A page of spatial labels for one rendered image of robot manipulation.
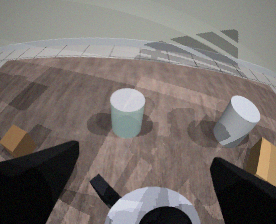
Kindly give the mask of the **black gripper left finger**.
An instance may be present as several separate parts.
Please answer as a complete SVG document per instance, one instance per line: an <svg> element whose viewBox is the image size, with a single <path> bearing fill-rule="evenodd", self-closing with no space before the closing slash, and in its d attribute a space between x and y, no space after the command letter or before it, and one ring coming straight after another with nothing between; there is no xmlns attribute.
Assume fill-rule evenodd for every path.
<svg viewBox="0 0 276 224"><path fill-rule="evenodd" d="M77 163L79 141L0 161L0 224L46 224Z"/></svg>

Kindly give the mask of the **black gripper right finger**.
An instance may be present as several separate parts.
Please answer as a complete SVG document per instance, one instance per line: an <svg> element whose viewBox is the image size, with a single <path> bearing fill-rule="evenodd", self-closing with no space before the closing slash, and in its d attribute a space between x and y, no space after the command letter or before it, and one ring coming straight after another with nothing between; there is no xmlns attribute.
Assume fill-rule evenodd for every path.
<svg viewBox="0 0 276 224"><path fill-rule="evenodd" d="M276 224L276 186L214 157L212 184L224 224Z"/></svg>

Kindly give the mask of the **tan cube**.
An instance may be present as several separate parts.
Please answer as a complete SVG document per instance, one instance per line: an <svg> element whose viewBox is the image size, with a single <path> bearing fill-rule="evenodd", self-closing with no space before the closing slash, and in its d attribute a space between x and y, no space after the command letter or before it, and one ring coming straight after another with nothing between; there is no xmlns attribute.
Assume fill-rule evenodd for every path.
<svg viewBox="0 0 276 224"><path fill-rule="evenodd" d="M8 133L2 137L0 143L13 157L32 155L34 148L37 148L36 143L30 139L28 132L22 131L14 124Z"/></svg>

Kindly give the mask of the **white cylinder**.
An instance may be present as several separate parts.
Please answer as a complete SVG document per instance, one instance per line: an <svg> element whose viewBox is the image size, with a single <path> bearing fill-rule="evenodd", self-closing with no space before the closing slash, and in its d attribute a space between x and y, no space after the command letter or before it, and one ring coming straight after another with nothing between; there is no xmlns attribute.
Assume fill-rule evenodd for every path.
<svg viewBox="0 0 276 224"><path fill-rule="evenodd" d="M216 121L214 137L223 147L238 147L259 120L259 109L250 100L243 96L231 97L230 104Z"/></svg>

